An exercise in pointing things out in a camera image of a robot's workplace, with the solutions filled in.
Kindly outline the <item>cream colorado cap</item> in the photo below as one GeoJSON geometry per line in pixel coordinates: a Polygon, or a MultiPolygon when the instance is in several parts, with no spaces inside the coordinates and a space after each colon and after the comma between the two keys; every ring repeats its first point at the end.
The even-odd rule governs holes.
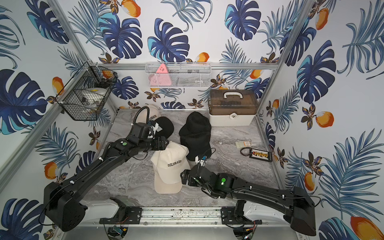
{"type": "Polygon", "coordinates": [[[187,147],[170,142],[163,151],[155,151],[151,157],[155,172],[155,187],[161,188],[181,188],[181,173],[190,170],[187,160],[189,150],[187,147]]]}
{"type": "Polygon", "coordinates": [[[135,117],[134,123],[146,123],[147,120],[154,121],[161,117],[161,113],[158,107],[154,105],[146,105],[147,109],[142,110],[138,113],[138,116],[135,117]]]}
{"type": "Polygon", "coordinates": [[[182,189],[180,173],[158,169],[155,171],[154,187],[158,194],[176,194],[182,189]]]}

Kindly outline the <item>black cap with white label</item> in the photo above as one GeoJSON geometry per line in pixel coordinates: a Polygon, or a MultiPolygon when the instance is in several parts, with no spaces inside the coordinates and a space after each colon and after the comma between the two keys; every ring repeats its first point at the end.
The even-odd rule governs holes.
{"type": "Polygon", "coordinates": [[[170,119],[166,117],[159,117],[154,121],[159,123],[160,126],[163,128],[163,131],[160,137],[165,137],[166,139],[168,139],[174,133],[174,125],[170,119]]]}

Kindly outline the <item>cream Colorado cap back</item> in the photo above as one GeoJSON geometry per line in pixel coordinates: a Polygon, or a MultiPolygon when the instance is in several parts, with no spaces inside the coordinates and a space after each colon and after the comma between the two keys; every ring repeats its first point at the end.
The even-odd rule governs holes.
{"type": "Polygon", "coordinates": [[[161,113],[158,107],[154,105],[146,105],[147,109],[142,110],[138,113],[138,116],[135,117],[134,123],[146,123],[147,120],[154,121],[161,117],[161,113]]]}

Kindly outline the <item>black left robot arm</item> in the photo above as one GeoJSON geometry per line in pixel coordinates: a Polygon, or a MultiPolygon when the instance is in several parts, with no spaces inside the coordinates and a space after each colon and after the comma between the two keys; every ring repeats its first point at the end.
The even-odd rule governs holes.
{"type": "Polygon", "coordinates": [[[91,188],[139,153],[163,151],[168,144],[168,138],[156,136],[151,125],[134,124],[126,138],[108,143],[102,156],[76,175],[60,184],[48,184],[44,189],[42,213],[63,232],[74,229],[86,215],[87,206],[80,202],[91,188]]]}

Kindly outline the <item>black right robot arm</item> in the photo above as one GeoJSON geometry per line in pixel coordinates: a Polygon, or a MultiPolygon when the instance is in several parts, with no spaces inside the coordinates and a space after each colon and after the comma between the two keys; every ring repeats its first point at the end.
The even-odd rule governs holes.
{"type": "Polygon", "coordinates": [[[264,187],[234,175],[215,174],[201,165],[184,170],[180,177],[183,185],[199,187],[211,198],[231,198],[270,207],[283,213],[284,220],[294,231],[312,237],[317,234],[315,203],[302,188],[280,190],[264,187]]]}

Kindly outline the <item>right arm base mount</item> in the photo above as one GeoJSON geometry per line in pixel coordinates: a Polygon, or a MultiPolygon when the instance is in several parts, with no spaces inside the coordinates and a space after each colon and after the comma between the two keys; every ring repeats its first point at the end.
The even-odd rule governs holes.
{"type": "Polygon", "coordinates": [[[262,225],[263,221],[253,215],[256,207],[256,203],[246,200],[238,200],[234,207],[221,207],[221,222],[223,225],[262,225]]]}

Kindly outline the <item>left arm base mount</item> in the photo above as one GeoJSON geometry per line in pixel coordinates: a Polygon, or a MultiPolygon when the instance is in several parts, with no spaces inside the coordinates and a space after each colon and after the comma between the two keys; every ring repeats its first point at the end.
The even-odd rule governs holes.
{"type": "Polygon", "coordinates": [[[118,205],[118,210],[113,217],[101,218],[100,224],[107,225],[138,225],[140,224],[142,211],[141,207],[129,207],[117,198],[110,198],[115,204],[118,205]]]}

